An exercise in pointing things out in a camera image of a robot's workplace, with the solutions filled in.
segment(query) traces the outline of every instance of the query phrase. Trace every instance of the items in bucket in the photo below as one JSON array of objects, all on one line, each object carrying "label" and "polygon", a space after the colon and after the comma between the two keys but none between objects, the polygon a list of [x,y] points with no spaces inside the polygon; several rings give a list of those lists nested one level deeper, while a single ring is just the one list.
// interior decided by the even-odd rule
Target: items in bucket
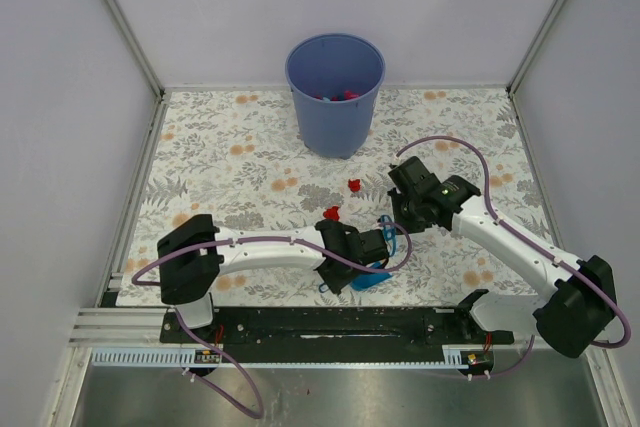
[{"label": "items in bucket", "polygon": [[321,95],[314,95],[314,98],[318,100],[324,100],[325,102],[342,102],[343,100],[353,100],[360,97],[360,94],[355,94],[350,90],[345,90],[344,94],[334,95],[333,97],[322,97]]}]

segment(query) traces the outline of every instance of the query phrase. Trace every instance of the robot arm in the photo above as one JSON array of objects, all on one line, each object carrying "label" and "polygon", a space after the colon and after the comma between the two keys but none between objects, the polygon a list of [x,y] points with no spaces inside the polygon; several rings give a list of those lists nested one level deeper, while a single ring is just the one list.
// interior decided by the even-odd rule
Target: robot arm
[{"label": "robot arm", "polygon": [[458,176],[441,183],[417,157],[394,167],[389,175],[397,187],[389,192],[395,221],[409,233],[438,225],[469,238],[537,292],[528,296],[474,292],[471,315],[484,330],[541,335],[558,352],[578,357],[614,318],[593,290],[558,266],[566,262],[615,302],[611,267],[599,257],[584,262],[499,214],[528,241],[553,252],[554,260],[548,260],[494,221],[475,186]]},{"label": "robot arm", "polygon": [[[525,296],[486,290],[472,293],[463,303],[471,304],[470,314],[483,330],[539,334],[558,352],[578,357],[614,318],[611,308],[591,288],[558,266],[562,262],[574,268],[615,303],[611,267],[599,257],[582,261],[511,221],[508,225],[514,235],[489,215],[475,186],[458,176],[440,182],[417,157],[394,167],[389,176],[397,187],[389,192],[395,222],[409,234],[438,225],[467,237],[502,260],[537,292]],[[498,215],[499,220],[506,219]],[[359,270],[295,240],[320,246],[325,253],[362,266],[389,258],[382,232],[377,229],[359,232],[340,222],[323,220],[291,231],[245,232],[218,228],[210,215],[195,216],[160,240],[158,254],[163,257],[217,239],[226,242],[160,265],[162,302],[175,305],[191,328],[211,323],[209,288],[220,274],[265,267],[304,268],[317,271],[335,294],[361,275]],[[553,252],[553,260],[535,247]]]},{"label": "robot arm", "polygon": [[163,257],[216,240],[227,242],[185,253],[160,265],[160,298],[164,304],[176,306],[190,328],[211,323],[209,289],[218,275],[267,267],[315,270],[338,295],[362,274],[297,241],[306,241],[362,266],[389,259],[387,243],[379,229],[359,232],[341,222],[322,220],[314,226],[289,231],[248,232],[216,227],[211,215],[204,214],[192,217],[162,238],[158,255]]}]

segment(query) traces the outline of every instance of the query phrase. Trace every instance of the white wall panel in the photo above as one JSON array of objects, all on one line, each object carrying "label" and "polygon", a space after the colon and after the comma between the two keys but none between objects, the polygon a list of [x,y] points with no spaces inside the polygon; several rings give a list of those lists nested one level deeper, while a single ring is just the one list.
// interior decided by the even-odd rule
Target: white wall panel
[{"label": "white wall panel", "polygon": [[119,0],[160,80],[284,84],[289,50],[345,31],[374,42],[387,82],[506,84],[553,0]]},{"label": "white wall panel", "polygon": [[0,424],[36,426],[95,300],[153,96],[101,0],[0,10]]},{"label": "white wall panel", "polygon": [[614,269],[619,304],[634,328],[631,344],[615,355],[636,412],[639,79],[640,0],[569,0],[517,92],[562,239]]}]

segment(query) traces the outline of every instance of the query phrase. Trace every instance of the floral tablecloth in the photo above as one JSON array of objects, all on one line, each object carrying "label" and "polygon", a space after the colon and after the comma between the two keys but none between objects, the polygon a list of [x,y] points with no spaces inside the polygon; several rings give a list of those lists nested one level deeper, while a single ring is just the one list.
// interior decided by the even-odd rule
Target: floral tablecloth
[{"label": "floral tablecloth", "polygon": [[[494,204],[534,233],[549,238],[512,107],[501,89],[381,90],[364,146],[348,161],[305,148],[286,91],[174,92],[162,128],[133,235],[119,306],[159,306],[158,288],[136,287],[131,275],[156,258],[157,241],[190,216],[244,230],[312,225],[340,206],[340,220],[367,230],[391,214],[386,195],[392,153],[419,137],[449,134],[477,146],[491,168]],[[474,155],[454,143],[423,144],[418,155],[441,179],[458,174],[478,186]],[[349,179],[361,179],[352,193]],[[476,288],[533,293],[481,247],[442,229],[412,236],[409,264],[378,286],[340,297],[319,292],[315,272],[274,268],[219,277],[216,305],[450,305]],[[399,242],[400,259],[405,244]],[[157,279],[157,271],[149,274]]]}]

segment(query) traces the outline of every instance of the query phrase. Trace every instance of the blue object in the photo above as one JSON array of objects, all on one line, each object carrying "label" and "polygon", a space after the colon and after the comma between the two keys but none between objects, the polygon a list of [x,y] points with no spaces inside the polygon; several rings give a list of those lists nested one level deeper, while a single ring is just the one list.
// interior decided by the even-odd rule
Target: blue object
[{"label": "blue object", "polygon": [[[319,35],[291,51],[285,73],[305,145],[324,157],[348,159],[355,154],[367,139],[384,79],[378,49],[353,35]],[[360,97],[330,103],[315,98],[344,98],[346,91]]]},{"label": "blue object", "polygon": [[[381,222],[391,222],[391,217],[388,215],[382,215],[380,217]],[[389,257],[393,257],[396,253],[397,243],[396,243],[396,229],[393,226],[385,225],[382,229],[382,235],[387,242],[391,242],[391,252],[389,253]],[[377,269],[381,267],[382,264],[380,262],[376,262],[371,267],[373,269]],[[363,274],[355,278],[351,282],[351,288],[353,290],[362,291],[366,290],[374,285],[378,285],[380,282],[384,282],[385,280],[391,278],[391,274],[387,272],[381,272],[379,274]]]}]

